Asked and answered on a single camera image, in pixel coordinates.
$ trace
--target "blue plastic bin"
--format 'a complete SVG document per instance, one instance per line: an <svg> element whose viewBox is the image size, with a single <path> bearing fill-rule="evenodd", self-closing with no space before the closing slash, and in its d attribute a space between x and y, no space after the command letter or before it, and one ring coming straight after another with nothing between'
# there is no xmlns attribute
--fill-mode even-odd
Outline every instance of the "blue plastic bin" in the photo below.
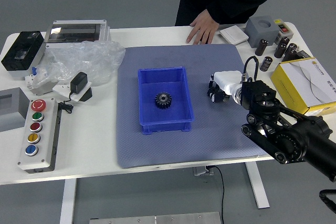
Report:
<svg viewBox="0 0 336 224"><path fill-rule="evenodd" d="M184 67L139 69L139 118L144 135L160 131L190 131L194 113ZM155 97L167 92L172 104L160 109Z"/></svg>

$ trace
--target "gear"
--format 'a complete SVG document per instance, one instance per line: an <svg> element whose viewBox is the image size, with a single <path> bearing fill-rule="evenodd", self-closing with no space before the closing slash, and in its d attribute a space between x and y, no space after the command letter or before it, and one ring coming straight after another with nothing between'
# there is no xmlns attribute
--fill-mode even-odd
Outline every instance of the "gear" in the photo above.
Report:
<svg viewBox="0 0 336 224"><path fill-rule="evenodd" d="M161 92L156 95L155 104L160 109L167 109L172 104L172 97L166 92Z"/></svg>

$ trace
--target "robotic arm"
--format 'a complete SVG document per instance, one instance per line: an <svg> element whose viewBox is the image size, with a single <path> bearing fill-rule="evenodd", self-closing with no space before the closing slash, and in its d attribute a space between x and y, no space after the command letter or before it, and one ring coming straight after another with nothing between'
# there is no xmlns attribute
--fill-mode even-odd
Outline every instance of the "robotic arm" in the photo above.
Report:
<svg viewBox="0 0 336 224"><path fill-rule="evenodd" d="M336 181L336 143L321 116L305 116L285 108L276 92L262 81L243 82L241 105L249 110L244 135L281 164L307 161L332 182ZM297 122L291 125L281 113Z"/></svg>
<svg viewBox="0 0 336 224"><path fill-rule="evenodd" d="M246 80L249 60L256 62L254 81ZM332 130L321 116L305 116L283 106L276 91L256 80L258 60L250 57L244 72L223 71L211 76L208 96L213 102L227 101L231 95L236 103L248 110L247 124L241 127L245 136L281 164L306 161L332 182L336 181L336 143L329 140ZM290 124L282 114L296 119ZM327 195L336 190L320 191L321 200L336 214L336 204Z"/></svg>

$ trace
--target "gray floor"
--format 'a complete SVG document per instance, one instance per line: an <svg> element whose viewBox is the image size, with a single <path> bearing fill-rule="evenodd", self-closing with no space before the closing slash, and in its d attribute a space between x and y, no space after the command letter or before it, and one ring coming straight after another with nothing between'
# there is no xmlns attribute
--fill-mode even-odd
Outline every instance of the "gray floor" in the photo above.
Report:
<svg viewBox="0 0 336 224"><path fill-rule="evenodd" d="M173 26L179 0L0 0L0 48L8 35L45 31L55 19L106 19L112 28ZM334 0L268 0L256 16L292 22L313 55L336 80ZM258 210L244 164L224 173L224 220L230 223L334 223L320 201L335 188L308 164L259 162L271 205ZM59 223L64 181L0 186L0 223ZM221 180L194 177L192 169L78 180L74 223L114 218L220 211Z"/></svg>

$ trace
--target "green button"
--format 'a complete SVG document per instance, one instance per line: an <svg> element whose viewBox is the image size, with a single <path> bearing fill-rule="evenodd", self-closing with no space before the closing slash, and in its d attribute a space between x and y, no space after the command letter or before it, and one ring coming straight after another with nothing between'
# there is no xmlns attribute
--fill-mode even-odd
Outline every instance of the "green button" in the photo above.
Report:
<svg viewBox="0 0 336 224"><path fill-rule="evenodd" d="M33 114L33 121L42 121L43 120L43 114L41 112L36 112Z"/></svg>

